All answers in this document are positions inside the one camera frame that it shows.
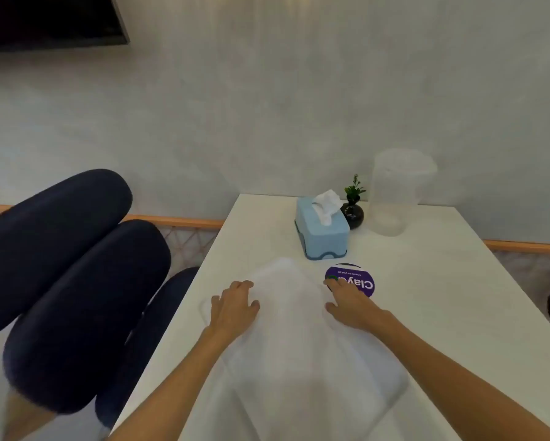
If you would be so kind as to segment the clear plastic storage bin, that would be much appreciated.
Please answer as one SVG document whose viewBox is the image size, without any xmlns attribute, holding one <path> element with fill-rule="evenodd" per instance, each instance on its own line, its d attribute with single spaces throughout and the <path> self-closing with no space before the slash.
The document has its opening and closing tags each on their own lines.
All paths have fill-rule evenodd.
<svg viewBox="0 0 550 441">
<path fill-rule="evenodd" d="M 248 301 L 261 309 L 222 361 L 258 440 L 370 441 L 407 387 L 401 363 L 326 312 L 330 292 L 293 259 L 273 259 L 247 279 Z"/>
</svg>

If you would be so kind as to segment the person's left forearm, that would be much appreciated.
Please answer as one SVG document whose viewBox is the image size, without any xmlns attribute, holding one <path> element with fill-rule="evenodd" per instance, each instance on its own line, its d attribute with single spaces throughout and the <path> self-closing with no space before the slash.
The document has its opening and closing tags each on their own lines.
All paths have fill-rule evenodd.
<svg viewBox="0 0 550 441">
<path fill-rule="evenodd" d="M 168 377 L 108 441 L 177 441 L 212 368 L 243 332 L 209 326 Z"/>
</svg>

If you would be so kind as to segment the wooden rail with rattan panel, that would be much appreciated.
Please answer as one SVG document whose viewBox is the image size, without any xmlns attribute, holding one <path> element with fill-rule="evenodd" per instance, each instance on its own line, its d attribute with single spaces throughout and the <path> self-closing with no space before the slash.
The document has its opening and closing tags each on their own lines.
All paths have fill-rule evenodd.
<svg viewBox="0 0 550 441">
<path fill-rule="evenodd" d="M 12 207 L 0 207 L 0 213 Z M 139 262 L 135 263 L 134 266 L 142 268 L 145 266 L 152 267 L 153 262 L 160 262 L 161 267 L 153 268 L 153 271 L 156 273 L 154 284 L 157 286 L 160 285 L 160 274 L 168 273 L 169 247 L 166 243 L 161 241 L 161 231 L 154 230 L 154 228 L 208 230 L 210 233 L 217 233 L 224 225 L 224 222 L 214 220 L 174 219 L 171 217 L 164 219 L 158 216 L 142 215 L 129 216 L 127 221 L 129 221 L 130 224 L 126 224 L 123 228 L 119 228 L 119 223 L 117 224 L 113 230 L 118 230 L 119 234 L 116 233 L 112 239 L 117 242 L 120 237 L 124 236 L 125 242 L 123 247 L 125 249 L 132 249 L 132 253 L 138 250 L 152 250 L 153 255 L 151 261 L 145 261 L 146 256 L 144 255 L 138 256 Z M 113 230 L 103 238 L 110 236 Z"/>
</svg>

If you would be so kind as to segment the person's left hand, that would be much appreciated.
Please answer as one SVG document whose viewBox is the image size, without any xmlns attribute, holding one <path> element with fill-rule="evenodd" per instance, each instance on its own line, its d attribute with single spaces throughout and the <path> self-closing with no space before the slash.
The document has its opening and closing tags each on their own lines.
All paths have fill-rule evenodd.
<svg viewBox="0 0 550 441">
<path fill-rule="evenodd" d="M 210 325 L 215 334 L 227 345 L 235 341 L 254 323 L 255 318 L 244 318 L 244 308 L 248 306 L 249 293 L 254 286 L 252 281 L 234 281 L 221 293 L 221 312 L 216 325 Z"/>
</svg>

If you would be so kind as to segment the dark blue chair seat cushion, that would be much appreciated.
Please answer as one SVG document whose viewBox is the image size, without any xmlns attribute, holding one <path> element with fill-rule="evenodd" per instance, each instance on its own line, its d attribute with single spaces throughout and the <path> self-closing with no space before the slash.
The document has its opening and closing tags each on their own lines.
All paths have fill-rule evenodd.
<svg viewBox="0 0 550 441">
<path fill-rule="evenodd" d="M 116 371 L 95 399 L 95 414 L 107 429 L 117 422 L 198 271 L 189 267 L 170 277 L 130 334 Z"/>
</svg>

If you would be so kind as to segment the person's right forearm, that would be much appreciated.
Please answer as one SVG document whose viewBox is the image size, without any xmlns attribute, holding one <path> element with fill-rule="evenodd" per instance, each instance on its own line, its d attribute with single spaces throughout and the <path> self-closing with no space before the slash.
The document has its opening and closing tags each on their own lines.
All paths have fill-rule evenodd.
<svg viewBox="0 0 550 441">
<path fill-rule="evenodd" d="M 462 441 L 550 441 L 549 426 L 412 333 L 391 313 L 375 313 L 367 327 L 403 364 Z"/>
</svg>

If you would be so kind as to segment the white tissue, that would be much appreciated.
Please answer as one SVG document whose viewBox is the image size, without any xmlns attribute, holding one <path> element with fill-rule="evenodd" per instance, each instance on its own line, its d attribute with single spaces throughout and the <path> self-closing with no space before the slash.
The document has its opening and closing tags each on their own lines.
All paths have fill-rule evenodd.
<svg viewBox="0 0 550 441">
<path fill-rule="evenodd" d="M 330 226 L 332 224 L 332 216 L 340 211 L 343 201 L 334 190 L 330 189 L 315 196 L 311 200 L 311 204 L 320 224 Z"/>
</svg>

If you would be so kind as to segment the clear plastic pitcher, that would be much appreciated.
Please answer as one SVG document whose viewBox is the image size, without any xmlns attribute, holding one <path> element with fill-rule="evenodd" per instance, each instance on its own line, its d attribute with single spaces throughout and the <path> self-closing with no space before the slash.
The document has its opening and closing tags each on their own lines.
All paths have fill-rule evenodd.
<svg viewBox="0 0 550 441">
<path fill-rule="evenodd" d="M 382 236 L 398 236 L 438 172 L 434 159 L 416 149 L 391 148 L 374 157 L 367 226 Z"/>
</svg>

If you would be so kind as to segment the dark blue padded chair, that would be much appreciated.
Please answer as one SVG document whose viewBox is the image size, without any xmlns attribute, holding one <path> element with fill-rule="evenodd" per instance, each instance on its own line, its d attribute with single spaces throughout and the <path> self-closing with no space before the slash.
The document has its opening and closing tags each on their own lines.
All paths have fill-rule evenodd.
<svg viewBox="0 0 550 441">
<path fill-rule="evenodd" d="M 63 180 L 0 213 L 0 331 L 28 311 L 132 206 L 108 169 Z"/>
<path fill-rule="evenodd" d="M 2 441 L 21 441 L 95 398 L 170 264 L 155 225 L 123 222 L 15 322 L 2 359 L 10 386 Z"/>
</svg>

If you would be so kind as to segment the small plant in black vase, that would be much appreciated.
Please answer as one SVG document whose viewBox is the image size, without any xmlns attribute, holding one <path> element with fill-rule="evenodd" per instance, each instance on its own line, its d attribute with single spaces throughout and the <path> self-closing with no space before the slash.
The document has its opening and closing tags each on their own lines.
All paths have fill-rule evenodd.
<svg viewBox="0 0 550 441">
<path fill-rule="evenodd" d="M 361 195 L 366 193 L 365 188 L 362 187 L 358 174 L 355 174 L 352 178 L 352 184 L 344 188 L 346 202 L 340 208 L 350 230 L 358 229 L 364 221 L 364 211 L 358 205 L 361 200 Z"/>
</svg>

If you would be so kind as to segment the blue tissue box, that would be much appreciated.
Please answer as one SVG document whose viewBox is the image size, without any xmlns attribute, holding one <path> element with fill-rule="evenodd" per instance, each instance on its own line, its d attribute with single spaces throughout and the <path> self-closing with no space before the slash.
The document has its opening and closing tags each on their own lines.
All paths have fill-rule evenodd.
<svg viewBox="0 0 550 441">
<path fill-rule="evenodd" d="M 321 207 L 315 198 L 298 198 L 296 202 L 295 227 L 304 255 L 308 260 L 340 259 L 348 251 L 349 224 L 339 206 L 332 206 L 325 224 L 321 221 Z"/>
</svg>

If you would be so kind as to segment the black wall screen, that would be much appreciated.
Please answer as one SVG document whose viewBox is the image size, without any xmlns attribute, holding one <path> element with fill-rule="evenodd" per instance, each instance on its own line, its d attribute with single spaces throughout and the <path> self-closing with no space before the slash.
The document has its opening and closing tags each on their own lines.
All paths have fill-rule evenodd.
<svg viewBox="0 0 550 441">
<path fill-rule="evenodd" d="M 116 0 L 0 0 L 0 52 L 129 42 Z"/>
</svg>

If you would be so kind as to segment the person's right hand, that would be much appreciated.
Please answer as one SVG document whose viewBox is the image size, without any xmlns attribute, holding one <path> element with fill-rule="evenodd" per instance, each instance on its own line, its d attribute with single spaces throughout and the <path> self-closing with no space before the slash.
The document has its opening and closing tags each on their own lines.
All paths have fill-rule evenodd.
<svg viewBox="0 0 550 441">
<path fill-rule="evenodd" d="M 345 326 L 377 334 L 390 317 L 388 311 L 378 307 L 353 284 L 344 279 L 325 279 L 323 284 L 332 293 L 334 303 L 346 306 L 350 310 L 350 320 L 337 320 Z"/>
</svg>

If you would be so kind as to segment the round purple sticker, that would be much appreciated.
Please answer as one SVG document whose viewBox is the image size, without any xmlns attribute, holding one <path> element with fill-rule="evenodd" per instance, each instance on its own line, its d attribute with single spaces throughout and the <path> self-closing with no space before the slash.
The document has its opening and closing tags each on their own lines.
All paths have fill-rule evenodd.
<svg viewBox="0 0 550 441">
<path fill-rule="evenodd" d="M 325 279 L 344 279 L 353 284 L 365 296 L 371 298 L 375 291 L 375 282 L 370 273 L 362 267 L 352 263 L 337 263 L 327 269 Z"/>
</svg>

